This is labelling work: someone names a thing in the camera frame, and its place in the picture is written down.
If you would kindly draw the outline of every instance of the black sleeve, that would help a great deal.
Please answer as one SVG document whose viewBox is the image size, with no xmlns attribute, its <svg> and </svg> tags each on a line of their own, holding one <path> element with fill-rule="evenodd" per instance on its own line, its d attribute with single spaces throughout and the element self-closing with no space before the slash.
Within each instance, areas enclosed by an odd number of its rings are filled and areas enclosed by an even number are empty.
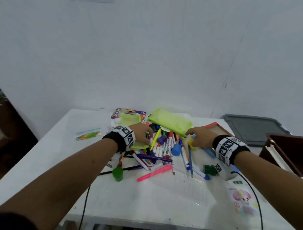
<svg viewBox="0 0 303 230">
<path fill-rule="evenodd" d="M 0 226 L 3 230 L 38 230 L 26 217 L 12 212 L 0 213 Z"/>
</svg>

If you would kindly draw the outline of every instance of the brown storage bin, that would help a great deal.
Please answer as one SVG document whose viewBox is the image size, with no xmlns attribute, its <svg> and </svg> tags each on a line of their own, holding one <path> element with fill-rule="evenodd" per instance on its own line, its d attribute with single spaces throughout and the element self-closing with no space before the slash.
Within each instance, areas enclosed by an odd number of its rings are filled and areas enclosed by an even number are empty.
<svg viewBox="0 0 303 230">
<path fill-rule="evenodd" d="M 303 177 L 303 137 L 284 134 L 266 134 L 266 137 L 265 146 L 272 144 L 292 171 Z M 259 156 L 279 166 L 265 147 Z"/>
</svg>

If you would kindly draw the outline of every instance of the hand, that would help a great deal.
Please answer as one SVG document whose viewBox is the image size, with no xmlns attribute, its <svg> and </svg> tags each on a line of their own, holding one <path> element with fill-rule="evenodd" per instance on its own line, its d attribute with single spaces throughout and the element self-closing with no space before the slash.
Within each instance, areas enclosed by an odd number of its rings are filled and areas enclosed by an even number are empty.
<svg viewBox="0 0 303 230">
<path fill-rule="evenodd" d="M 146 132 L 149 132 L 149 136 L 152 137 L 152 129 L 147 124 L 137 123 L 130 125 L 129 128 L 134 132 L 136 137 L 136 142 L 142 142 L 146 145 L 149 145 L 149 139 L 146 138 Z"/>
<path fill-rule="evenodd" d="M 215 137 L 219 136 L 215 132 L 204 128 L 204 127 L 194 127 L 185 133 L 185 135 L 193 135 L 196 134 L 195 140 L 192 143 L 193 147 L 201 147 L 201 148 L 212 148 L 212 142 Z"/>
</svg>

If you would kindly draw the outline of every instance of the person's left hand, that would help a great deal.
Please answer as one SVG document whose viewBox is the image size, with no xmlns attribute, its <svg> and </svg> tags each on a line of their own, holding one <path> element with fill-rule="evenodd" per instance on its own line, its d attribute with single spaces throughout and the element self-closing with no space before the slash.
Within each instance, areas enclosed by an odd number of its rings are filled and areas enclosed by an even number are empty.
<svg viewBox="0 0 303 230">
<path fill-rule="evenodd" d="M 149 139 L 146 138 L 146 132 L 149 132 L 149 136 L 152 137 L 152 129 L 147 124 L 137 123 L 130 125 L 129 128 L 134 132 L 136 137 L 136 142 L 142 142 L 146 145 L 149 145 Z"/>
</svg>

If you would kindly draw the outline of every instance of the wristband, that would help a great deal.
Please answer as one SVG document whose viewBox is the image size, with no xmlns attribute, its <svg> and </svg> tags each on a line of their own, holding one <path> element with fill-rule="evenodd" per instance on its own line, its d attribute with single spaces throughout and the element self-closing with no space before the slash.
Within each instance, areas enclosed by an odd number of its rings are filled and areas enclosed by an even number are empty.
<svg viewBox="0 0 303 230">
<path fill-rule="evenodd" d="M 234 159 L 239 152 L 250 152 L 248 146 L 244 142 L 229 135 L 217 136 L 212 145 L 216 151 L 216 157 L 227 166 L 234 164 Z"/>
<path fill-rule="evenodd" d="M 128 126 L 116 126 L 102 139 L 109 138 L 118 145 L 118 152 L 129 151 L 136 141 L 134 132 Z"/>
</svg>

